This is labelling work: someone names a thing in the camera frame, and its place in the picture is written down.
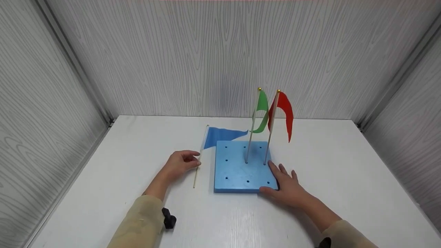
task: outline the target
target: blue foam board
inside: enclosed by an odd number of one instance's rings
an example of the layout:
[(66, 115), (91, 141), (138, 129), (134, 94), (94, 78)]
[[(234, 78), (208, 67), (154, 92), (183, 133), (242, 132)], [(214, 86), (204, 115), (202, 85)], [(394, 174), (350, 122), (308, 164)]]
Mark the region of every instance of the blue foam board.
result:
[[(215, 193), (258, 193), (261, 186), (278, 189), (268, 163), (264, 164), (266, 141), (251, 142), (248, 163), (245, 156), (248, 141), (218, 141), (214, 169)], [(268, 151), (267, 160), (271, 159)]]

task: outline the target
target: green flag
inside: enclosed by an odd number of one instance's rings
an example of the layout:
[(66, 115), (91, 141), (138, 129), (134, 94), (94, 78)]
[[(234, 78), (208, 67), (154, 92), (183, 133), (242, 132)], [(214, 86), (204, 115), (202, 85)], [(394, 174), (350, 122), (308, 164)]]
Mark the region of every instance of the green flag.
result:
[(268, 123), (268, 99), (266, 98), (266, 94), (263, 90), (261, 90), (259, 93), (259, 100), (257, 101), (256, 110), (257, 111), (265, 110), (265, 116), (263, 117), (263, 120), (260, 123), (259, 128), (252, 131), (253, 133), (261, 133), (263, 132), (263, 130), (265, 130), (265, 126)]

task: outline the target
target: wood grain wall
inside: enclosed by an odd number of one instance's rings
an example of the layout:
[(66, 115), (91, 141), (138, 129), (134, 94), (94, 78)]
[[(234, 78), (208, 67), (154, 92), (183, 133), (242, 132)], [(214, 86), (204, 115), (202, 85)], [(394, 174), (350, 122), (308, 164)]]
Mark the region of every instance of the wood grain wall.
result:
[(114, 116), (250, 116), (277, 88), (296, 118), (358, 122), (437, 0), (49, 0)]
[(106, 130), (29, 0), (0, 1), (0, 247), (22, 247)]
[(441, 232), (441, 39), (365, 135)]

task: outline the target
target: black object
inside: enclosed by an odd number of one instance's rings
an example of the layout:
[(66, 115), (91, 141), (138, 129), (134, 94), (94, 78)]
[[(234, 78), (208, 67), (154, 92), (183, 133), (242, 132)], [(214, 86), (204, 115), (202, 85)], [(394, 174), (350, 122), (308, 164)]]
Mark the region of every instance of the black object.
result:
[(330, 248), (331, 247), (331, 238), (326, 237), (324, 238), (320, 244), (318, 245), (318, 248)]
[(162, 214), (164, 215), (165, 229), (173, 229), (176, 224), (176, 217), (170, 214), (170, 211), (165, 207), (162, 208)]

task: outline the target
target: blue flag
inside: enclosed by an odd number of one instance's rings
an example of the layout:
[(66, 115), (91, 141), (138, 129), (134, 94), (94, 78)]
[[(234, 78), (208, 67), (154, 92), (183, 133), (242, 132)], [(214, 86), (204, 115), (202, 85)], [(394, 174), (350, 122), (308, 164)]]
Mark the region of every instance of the blue flag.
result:
[(204, 149), (215, 147), (218, 140), (234, 140), (238, 137), (247, 135), (248, 130), (238, 131), (223, 128), (208, 128), (207, 139), (205, 140)]

